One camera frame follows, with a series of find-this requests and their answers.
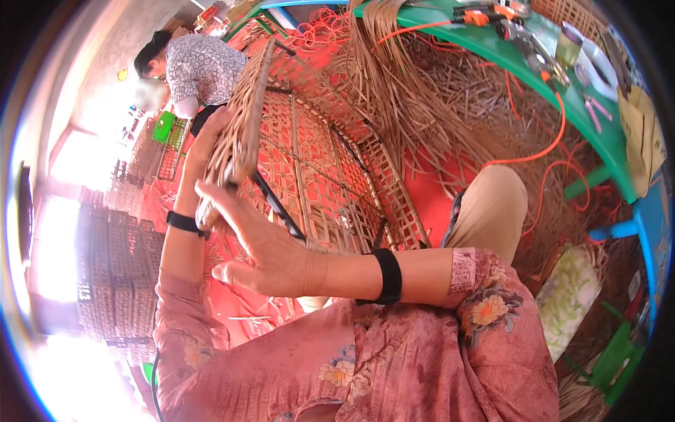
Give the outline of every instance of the green container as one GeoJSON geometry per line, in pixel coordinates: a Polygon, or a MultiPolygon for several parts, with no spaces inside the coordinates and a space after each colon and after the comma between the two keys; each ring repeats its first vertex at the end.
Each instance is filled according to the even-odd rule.
{"type": "Polygon", "coordinates": [[[155,130],[153,130],[153,139],[162,144],[167,143],[169,138],[169,133],[171,133],[171,128],[173,127],[173,122],[176,120],[176,115],[165,111],[157,120],[155,124],[155,130]]]}
{"type": "Polygon", "coordinates": [[[150,384],[150,379],[153,377],[153,364],[152,363],[143,363],[141,365],[141,368],[143,369],[143,376],[145,380],[150,384]]]}

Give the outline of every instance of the dark hair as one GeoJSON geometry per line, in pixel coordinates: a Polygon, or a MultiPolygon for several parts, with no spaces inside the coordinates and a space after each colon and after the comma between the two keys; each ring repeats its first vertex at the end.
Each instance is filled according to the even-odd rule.
{"type": "Polygon", "coordinates": [[[143,47],[140,53],[134,59],[134,67],[139,78],[148,76],[152,68],[148,62],[166,48],[171,40],[171,33],[169,31],[156,31],[153,34],[153,39],[143,47]]]}

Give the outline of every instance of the nail gun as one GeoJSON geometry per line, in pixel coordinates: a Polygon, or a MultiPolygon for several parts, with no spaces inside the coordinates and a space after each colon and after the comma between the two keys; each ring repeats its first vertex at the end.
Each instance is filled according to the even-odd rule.
{"type": "Polygon", "coordinates": [[[570,79],[563,67],[546,51],[530,30],[512,20],[502,19],[495,27],[495,31],[501,39],[514,43],[525,56],[532,72],[538,75],[544,71],[549,72],[553,79],[563,86],[570,86],[570,79]]]}

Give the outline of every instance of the orange power tool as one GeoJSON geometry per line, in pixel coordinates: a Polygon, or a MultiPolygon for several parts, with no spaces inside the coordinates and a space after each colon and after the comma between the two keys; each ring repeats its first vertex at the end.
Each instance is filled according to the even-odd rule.
{"type": "Polygon", "coordinates": [[[500,5],[478,5],[455,7],[455,14],[460,14],[454,19],[456,24],[472,24],[476,26],[485,26],[494,24],[502,19],[512,21],[522,25],[522,18],[511,7],[500,5]]]}

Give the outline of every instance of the woven lattice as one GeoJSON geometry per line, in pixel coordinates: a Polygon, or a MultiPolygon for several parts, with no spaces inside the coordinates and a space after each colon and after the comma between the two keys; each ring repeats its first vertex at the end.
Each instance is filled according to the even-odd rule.
{"type": "Polygon", "coordinates": [[[128,172],[127,163],[117,160],[110,189],[103,195],[103,206],[136,215],[143,183],[142,178],[128,172]]]}
{"type": "Polygon", "coordinates": [[[532,0],[532,10],[560,25],[570,22],[594,43],[601,45],[600,32],[607,30],[607,22],[587,0],[532,0]]]}
{"type": "Polygon", "coordinates": [[[127,173],[131,176],[152,183],[157,177],[159,166],[164,154],[164,144],[153,139],[153,130],[157,119],[148,119],[138,135],[134,149],[131,153],[131,161],[127,167],[127,173]]]}
{"type": "Polygon", "coordinates": [[[166,144],[164,144],[164,152],[162,154],[161,162],[159,164],[159,171],[157,178],[160,180],[169,180],[173,182],[176,176],[176,168],[178,168],[178,161],[180,160],[180,151],[182,149],[183,135],[187,135],[185,119],[176,118],[173,122],[173,127],[169,133],[166,144]]]}
{"type": "MultiPolygon", "coordinates": [[[[243,133],[247,124],[256,122],[254,105],[261,104],[259,149],[254,164],[307,235],[308,242],[337,253],[368,253],[383,217],[389,224],[385,225],[381,246],[397,249],[398,243],[417,248],[417,239],[427,242],[407,191],[402,182],[398,183],[400,177],[394,183],[387,178],[374,181],[373,175],[386,173],[379,168],[369,169],[369,158],[361,155],[356,143],[377,138],[376,133],[325,74],[279,45],[261,49],[246,67],[243,75],[248,76],[242,77],[232,100],[244,111],[236,111],[227,135],[216,146],[205,180],[223,184],[232,174],[236,174],[235,181],[246,179],[245,172],[238,172],[245,167],[241,155],[235,166],[227,166],[232,156],[229,149],[236,152],[244,148],[237,143],[244,137],[236,138],[234,134],[243,133]],[[257,72],[261,66],[265,69],[268,58],[269,73],[257,72]],[[263,78],[268,80],[268,89],[256,91],[263,78]],[[238,95],[248,99],[247,105],[242,105],[238,95]],[[395,202],[383,206],[382,194],[395,202]],[[399,234],[400,239],[395,241],[393,233],[399,234]]],[[[387,159],[381,149],[369,152],[387,159]]],[[[384,161],[380,164],[391,167],[384,161]]],[[[241,184],[240,190],[261,212],[269,212],[250,182],[241,184]]],[[[198,219],[203,228],[209,228],[217,218],[209,204],[202,204],[198,219]]]]}
{"type": "Polygon", "coordinates": [[[82,205],[76,231],[78,313],[84,333],[112,344],[113,354],[138,364],[154,346],[155,284],[164,234],[152,222],[82,205]]]}

